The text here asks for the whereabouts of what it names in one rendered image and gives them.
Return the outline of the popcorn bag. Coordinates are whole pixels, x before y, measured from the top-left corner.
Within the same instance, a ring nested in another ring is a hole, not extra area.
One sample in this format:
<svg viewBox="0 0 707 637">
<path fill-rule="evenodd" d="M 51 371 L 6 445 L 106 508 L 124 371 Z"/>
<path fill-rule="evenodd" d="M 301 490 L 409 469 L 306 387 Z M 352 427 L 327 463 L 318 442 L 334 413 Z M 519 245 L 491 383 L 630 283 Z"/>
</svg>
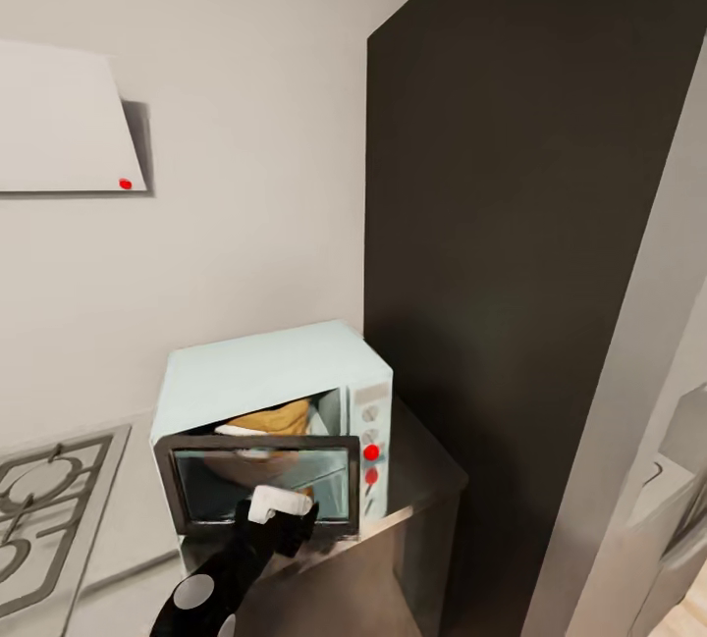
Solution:
<svg viewBox="0 0 707 637">
<path fill-rule="evenodd" d="M 281 406 L 256 410 L 218 421 L 215 432 L 220 436 L 306 436 L 304 427 L 309 410 L 309 397 L 282 402 Z"/>
</svg>

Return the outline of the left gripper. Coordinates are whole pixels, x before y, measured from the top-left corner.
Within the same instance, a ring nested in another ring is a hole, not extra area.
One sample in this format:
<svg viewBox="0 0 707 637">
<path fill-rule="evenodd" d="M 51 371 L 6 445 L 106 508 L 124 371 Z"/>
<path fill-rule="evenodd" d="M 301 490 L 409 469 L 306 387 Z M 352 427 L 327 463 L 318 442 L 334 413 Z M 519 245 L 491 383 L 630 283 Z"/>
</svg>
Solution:
<svg viewBox="0 0 707 637">
<path fill-rule="evenodd" d="M 275 511 L 275 516 L 269 518 L 264 525 L 252 523 L 248 519 L 249 510 L 248 500 L 239 502 L 235 512 L 234 536 L 225 548 L 233 542 L 248 545 L 257 558 L 257 580 L 273 555 L 294 558 L 302 541 L 309 542 L 319 511 L 319 501 L 313 503 L 304 517 Z"/>
</svg>

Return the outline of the microwave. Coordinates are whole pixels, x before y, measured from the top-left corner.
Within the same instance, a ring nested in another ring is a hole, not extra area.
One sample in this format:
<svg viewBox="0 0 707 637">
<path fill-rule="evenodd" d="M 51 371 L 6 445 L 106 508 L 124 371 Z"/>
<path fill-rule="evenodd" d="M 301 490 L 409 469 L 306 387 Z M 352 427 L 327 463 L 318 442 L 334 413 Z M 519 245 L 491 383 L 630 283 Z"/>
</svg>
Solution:
<svg viewBox="0 0 707 637">
<path fill-rule="evenodd" d="M 319 501 L 312 536 L 359 535 L 359 464 L 389 445 L 393 369 L 338 319 L 173 350 L 149 448 L 179 535 L 233 535 L 256 486 Z M 218 421 L 309 397 L 306 436 L 220 436 Z"/>
</svg>

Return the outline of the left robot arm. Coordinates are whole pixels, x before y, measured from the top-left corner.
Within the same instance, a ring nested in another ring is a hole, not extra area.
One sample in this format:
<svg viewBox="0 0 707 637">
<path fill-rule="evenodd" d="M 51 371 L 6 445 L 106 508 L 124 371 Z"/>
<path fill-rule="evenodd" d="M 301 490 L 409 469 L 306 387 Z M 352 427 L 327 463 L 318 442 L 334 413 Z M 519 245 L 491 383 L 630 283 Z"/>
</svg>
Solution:
<svg viewBox="0 0 707 637">
<path fill-rule="evenodd" d="M 233 637 L 236 611 L 273 555 L 294 558 L 311 539 L 319 501 L 256 486 L 236 507 L 234 536 L 175 589 L 149 637 Z"/>
</svg>

